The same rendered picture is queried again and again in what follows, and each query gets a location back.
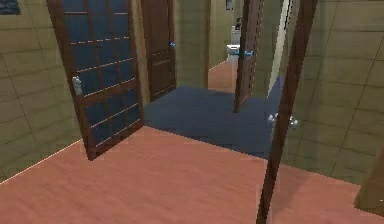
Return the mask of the dark brown panelled door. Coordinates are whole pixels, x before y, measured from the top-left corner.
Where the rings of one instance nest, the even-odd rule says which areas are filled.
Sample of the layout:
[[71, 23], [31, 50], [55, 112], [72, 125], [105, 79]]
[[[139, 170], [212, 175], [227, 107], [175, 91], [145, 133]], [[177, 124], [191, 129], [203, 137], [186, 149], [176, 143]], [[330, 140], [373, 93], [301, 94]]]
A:
[[176, 87], [174, 0], [142, 0], [150, 100]]

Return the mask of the brown open room door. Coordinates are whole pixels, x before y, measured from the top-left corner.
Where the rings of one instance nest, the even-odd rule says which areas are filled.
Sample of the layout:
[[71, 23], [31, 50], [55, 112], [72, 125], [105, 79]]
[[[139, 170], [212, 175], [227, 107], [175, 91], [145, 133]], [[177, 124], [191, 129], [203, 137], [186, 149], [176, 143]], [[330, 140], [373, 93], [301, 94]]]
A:
[[[244, 0], [240, 55], [234, 98], [234, 112], [238, 113], [241, 105], [251, 95], [255, 65], [262, 25], [264, 0]], [[254, 51], [253, 56], [244, 56], [244, 51]]]

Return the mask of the white toilet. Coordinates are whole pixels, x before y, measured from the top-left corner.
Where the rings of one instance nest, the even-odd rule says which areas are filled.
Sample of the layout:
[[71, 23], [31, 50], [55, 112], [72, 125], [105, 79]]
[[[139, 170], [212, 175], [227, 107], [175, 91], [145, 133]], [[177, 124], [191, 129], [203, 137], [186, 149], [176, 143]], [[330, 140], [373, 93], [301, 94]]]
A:
[[235, 26], [231, 29], [230, 43], [227, 44], [227, 54], [234, 55], [240, 48], [241, 30]]

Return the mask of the brown door seen edge-on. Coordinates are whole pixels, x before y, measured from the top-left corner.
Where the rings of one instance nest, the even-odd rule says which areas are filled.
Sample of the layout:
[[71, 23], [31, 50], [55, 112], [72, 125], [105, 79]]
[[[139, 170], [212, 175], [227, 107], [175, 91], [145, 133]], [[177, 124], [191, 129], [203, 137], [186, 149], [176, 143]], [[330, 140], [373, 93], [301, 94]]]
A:
[[292, 123], [292, 110], [313, 25], [318, 0], [300, 0], [291, 44], [286, 77], [279, 110], [275, 120], [271, 150], [266, 166], [263, 188], [255, 224], [267, 224], [268, 213], [281, 163], [285, 138]]

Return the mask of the brown door with blue panes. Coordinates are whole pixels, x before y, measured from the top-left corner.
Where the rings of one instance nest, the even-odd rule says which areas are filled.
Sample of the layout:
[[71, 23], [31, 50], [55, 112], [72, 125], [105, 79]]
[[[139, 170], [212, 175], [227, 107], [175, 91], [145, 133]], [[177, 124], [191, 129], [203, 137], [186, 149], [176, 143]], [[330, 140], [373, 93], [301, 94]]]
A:
[[[87, 157], [143, 127], [132, 0], [46, 0]], [[76, 95], [72, 78], [81, 80]]]

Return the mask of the brown wooden furniture corner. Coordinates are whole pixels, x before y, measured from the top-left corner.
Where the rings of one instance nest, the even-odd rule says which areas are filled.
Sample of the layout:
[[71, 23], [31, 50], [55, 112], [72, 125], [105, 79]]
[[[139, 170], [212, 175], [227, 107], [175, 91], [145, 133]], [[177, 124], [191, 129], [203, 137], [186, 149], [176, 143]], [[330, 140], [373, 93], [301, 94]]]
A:
[[384, 147], [356, 195], [354, 207], [384, 217]]

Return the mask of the dark framed wall picture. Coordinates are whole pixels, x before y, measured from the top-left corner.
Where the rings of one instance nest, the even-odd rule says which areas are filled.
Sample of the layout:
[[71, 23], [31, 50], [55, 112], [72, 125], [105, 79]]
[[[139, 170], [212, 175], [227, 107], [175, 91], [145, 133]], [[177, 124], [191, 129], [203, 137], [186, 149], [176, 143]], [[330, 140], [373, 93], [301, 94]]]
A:
[[19, 15], [20, 7], [17, 0], [0, 0], [0, 15]]

